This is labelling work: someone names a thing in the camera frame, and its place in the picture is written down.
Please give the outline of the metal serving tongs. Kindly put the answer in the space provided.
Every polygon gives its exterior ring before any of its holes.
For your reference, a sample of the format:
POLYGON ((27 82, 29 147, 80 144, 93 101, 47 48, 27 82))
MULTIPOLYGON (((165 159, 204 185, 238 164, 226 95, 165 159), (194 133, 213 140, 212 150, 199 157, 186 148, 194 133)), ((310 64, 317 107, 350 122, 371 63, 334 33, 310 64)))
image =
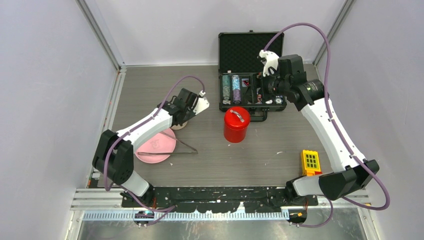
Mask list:
POLYGON ((197 155, 198 153, 196 148, 179 140, 171 128, 157 133, 135 151, 137 156, 197 155), (188 151, 176 151, 178 144, 186 147, 188 151))

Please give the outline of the red plastic cup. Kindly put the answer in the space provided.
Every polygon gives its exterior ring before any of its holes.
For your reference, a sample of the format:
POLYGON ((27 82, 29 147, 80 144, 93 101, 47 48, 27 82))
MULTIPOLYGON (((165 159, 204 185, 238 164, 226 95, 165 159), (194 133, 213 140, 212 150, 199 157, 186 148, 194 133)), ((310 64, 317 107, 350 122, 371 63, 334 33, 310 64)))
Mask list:
POLYGON ((242 120, 235 114, 224 116, 223 136, 230 143, 242 142, 246 135, 248 126, 251 122, 249 116, 242 117, 242 120))

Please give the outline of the red lid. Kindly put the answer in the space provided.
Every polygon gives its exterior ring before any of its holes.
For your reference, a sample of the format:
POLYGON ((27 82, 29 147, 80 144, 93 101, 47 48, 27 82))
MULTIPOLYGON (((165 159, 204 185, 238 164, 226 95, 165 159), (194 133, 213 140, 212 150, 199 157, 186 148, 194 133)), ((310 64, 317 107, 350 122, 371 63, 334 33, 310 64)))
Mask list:
POLYGON ((250 124, 250 113, 243 107, 231 107, 225 112, 224 122, 233 127, 245 127, 250 124))

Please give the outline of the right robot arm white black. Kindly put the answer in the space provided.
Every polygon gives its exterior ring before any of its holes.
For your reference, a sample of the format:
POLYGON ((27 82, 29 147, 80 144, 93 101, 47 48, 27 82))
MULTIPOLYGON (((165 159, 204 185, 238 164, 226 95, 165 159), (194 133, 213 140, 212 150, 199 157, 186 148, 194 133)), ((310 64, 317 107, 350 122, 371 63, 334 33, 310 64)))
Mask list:
POLYGON ((353 141, 345 136, 332 103, 325 99, 325 87, 319 79, 308 80, 303 59, 297 55, 278 56, 261 50, 264 92, 283 96, 293 103, 312 126, 330 160, 332 171, 314 176, 302 176, 286 183, 285 198, 299 205, 308 195, 323 195, 337 200, 363 189, 380 167, 376 160, 367 160, 353 141))

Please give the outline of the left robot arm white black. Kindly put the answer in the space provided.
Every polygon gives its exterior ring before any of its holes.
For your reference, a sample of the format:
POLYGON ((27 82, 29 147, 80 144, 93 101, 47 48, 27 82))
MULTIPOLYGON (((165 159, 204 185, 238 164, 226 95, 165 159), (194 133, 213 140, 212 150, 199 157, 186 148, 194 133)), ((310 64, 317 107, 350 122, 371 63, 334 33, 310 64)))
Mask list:
POLYGON ((97 144, 92 166, 109 179, 134 194, 134 200, 141 207, 153 202, 151 184, 134 169, 134 155, 137 149, 156 134, 173 126, 182 125, 204 110, 210 103, 205 91, 194 93, 182 88, 170 101, 157 105, 146 117, 117 132, 109 129, 101 135, 97 144))

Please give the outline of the beige round lid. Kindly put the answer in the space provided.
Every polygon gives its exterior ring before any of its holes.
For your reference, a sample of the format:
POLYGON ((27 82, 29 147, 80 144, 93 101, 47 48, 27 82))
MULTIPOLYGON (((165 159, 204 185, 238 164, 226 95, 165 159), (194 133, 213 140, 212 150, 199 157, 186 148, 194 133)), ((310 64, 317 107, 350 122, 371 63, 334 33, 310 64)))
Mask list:
POLYGON ((185 127, 187 126, 187 124, 188 124, 188 122, 186 121, 186 122, 184 122, 184 123, 182 123, 182 124, 173 125, 173 126, 171 126, 170 128, 171 128, 173 131, 178 131, 178 130, 181 130, 181 129, 185 128, 185 127))

